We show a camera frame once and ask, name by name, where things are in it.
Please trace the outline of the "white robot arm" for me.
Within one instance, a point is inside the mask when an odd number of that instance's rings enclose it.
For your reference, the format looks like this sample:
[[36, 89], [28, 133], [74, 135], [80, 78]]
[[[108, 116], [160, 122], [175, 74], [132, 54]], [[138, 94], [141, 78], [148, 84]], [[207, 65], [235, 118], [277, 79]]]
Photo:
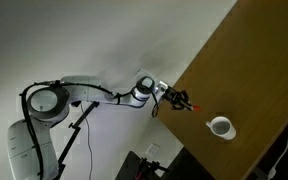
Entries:
[[177, 91], [146, 70], [136, 73], [136, 84], [124, 94], [110, 91], [96, 76], [66, 76], [59, 80], [34, 83], [20, 94], [23, 118], [8, 128], [8, 159], [14, 180], [59, 180], [65, 169], [64, 160], [76, 137], [72, 136], [57, 155], [50, 129], [69, 115], [72, 106], [88, 102], [80, 116], [84, 120], [99, 104], [143, 107], [149, 99], [155, 102], [156, 116], [161, 101], [174, 110], [193, 111], [185, 91]]

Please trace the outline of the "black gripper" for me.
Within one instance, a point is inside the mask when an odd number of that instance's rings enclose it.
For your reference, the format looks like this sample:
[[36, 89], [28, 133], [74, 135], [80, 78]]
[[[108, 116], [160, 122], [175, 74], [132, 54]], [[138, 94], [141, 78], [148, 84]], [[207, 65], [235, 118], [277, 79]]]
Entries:
[[193, 110], [193, 106], [188, 103], [189, 97], [185, 90], [179, 92], [172, 87], [168, 87], [163, 94], [163, 98], [172, 104], [173, 110]]

